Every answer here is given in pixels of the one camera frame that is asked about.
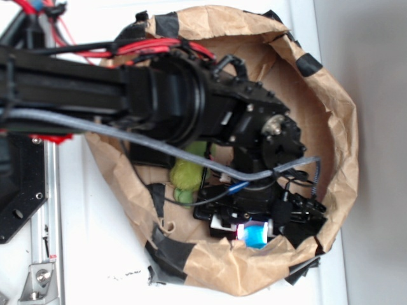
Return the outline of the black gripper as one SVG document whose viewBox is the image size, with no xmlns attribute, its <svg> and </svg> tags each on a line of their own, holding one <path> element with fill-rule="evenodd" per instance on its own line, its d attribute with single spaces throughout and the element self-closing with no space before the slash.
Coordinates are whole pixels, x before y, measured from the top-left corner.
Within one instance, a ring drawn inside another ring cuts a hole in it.
<svg viewBox="0 0 407 305">
<path fill-rule="evenodd" d="M 214 238 L 237 238 L 239 224 L 266 222 L 267 238 L 282 235 L 297 247 L 321 230 L 327 221 L 326 207 L 315 196 L 291 193 L 291 183 L 240 182 L 203 188 L 198 192 L 193 216 L 208 224 Z"/>
</svg>

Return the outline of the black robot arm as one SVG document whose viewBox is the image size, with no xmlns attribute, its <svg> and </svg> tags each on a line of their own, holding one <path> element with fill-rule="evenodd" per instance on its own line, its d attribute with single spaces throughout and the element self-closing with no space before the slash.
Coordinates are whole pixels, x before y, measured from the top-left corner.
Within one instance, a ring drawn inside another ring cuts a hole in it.
<svg viewBox="0 0 407 305">
<path fill-rule="evenodd" d="M 145 55 L 145 67 L 109 69 L 2 47 L 1 126 L 38 135 L 102 133 L 130 142 L 138 164 L 182 159 L 225 173 L 230 182 L 199 187 L 194 218 L 220 238 L 262 223 L 266 239 L 282 234 L 298 246 L 321 230 L 326 207 L 290 187 L 315 189 L 300 166 L 320 159 L 304 156 L 288 107 L 249 80 L 243 61 L 197 52 L 170 50 Z"/>
</svg>

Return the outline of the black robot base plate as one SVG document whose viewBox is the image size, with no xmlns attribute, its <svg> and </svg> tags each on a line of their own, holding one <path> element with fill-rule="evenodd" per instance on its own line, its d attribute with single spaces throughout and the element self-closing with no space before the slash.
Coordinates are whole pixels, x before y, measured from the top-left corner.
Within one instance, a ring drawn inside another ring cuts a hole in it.
<svg viewBox="0 0 407 305">
<path fill-rule="evenodd" d="M 47 199 L 45 145 L 25 135 L 7 137 L 10 171 L 1 175 L 1 244 L 25 226 Z"/>
</svg>

